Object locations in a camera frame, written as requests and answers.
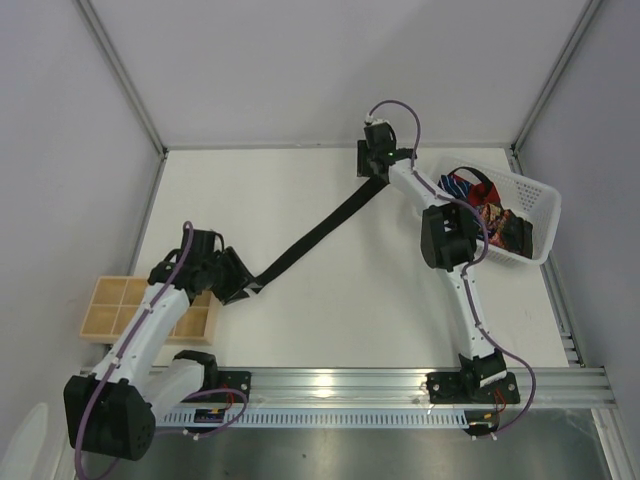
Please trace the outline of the black tie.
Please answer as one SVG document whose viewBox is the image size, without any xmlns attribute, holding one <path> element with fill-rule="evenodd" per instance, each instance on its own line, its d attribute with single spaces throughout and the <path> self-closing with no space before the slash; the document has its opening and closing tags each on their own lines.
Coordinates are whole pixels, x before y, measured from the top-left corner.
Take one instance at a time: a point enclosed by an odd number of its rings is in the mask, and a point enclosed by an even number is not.
<svg viewBox="0 0 640 480">
<path fill-rule="evenodd" d="M 262 274 L 258 275 L 247 290 L 258 294 L 268 284 L 309 253 L 330 233 L 349 220 L 386 186 L 387 184 L 381 179 L 369 178 L 331 214 L 289 247 Z"/>
</svg>

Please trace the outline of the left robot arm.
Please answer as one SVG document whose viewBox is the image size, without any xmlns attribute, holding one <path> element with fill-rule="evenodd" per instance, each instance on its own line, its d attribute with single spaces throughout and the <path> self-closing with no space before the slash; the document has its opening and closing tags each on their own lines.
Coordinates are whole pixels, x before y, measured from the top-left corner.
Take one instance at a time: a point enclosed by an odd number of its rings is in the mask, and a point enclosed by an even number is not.
<svg viewBox="0 0 640 480">
<path fill-rule="evenodd" d="M 220 234 L 183 225 L 179 248 L 151 271 L 133 319 L 87 376 L 72 376 L 63 390 L 74 454 L 138 460 L 148 451 L 158 420 L 184 400 L 214 395 L 246 408 L 248 391 L 224 387 L 211 354 L 183 350 L 158 377 L 149 371 L 169 333 L 200 294 L 218 291 L 227 277 Z"/>
</svg>

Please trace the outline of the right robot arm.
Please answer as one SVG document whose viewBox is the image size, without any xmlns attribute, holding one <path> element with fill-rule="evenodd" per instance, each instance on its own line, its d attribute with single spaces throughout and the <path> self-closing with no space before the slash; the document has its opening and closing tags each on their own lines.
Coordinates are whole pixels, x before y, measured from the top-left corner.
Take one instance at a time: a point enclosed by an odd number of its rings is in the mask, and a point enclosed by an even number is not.
<svg viewBox="0 0 640 480">
<path fill-rule="evenodd" d="M 430 402 L 491 404 L 507 377 L 503 354 L 489 330 L 475 287 L 479 261 L 475 216 L 462 201 L 446 195 L 415 167 L 415 151 L 399 149 L 391 125 L 367 119 L 358 143 L 358 173 L 383 180 L 402 192 L 421 214 L 420 250 L 427 266 L 448 287 L 461 336 L 460 370 L 451 379 L 427 381 Z"/>
</svg>

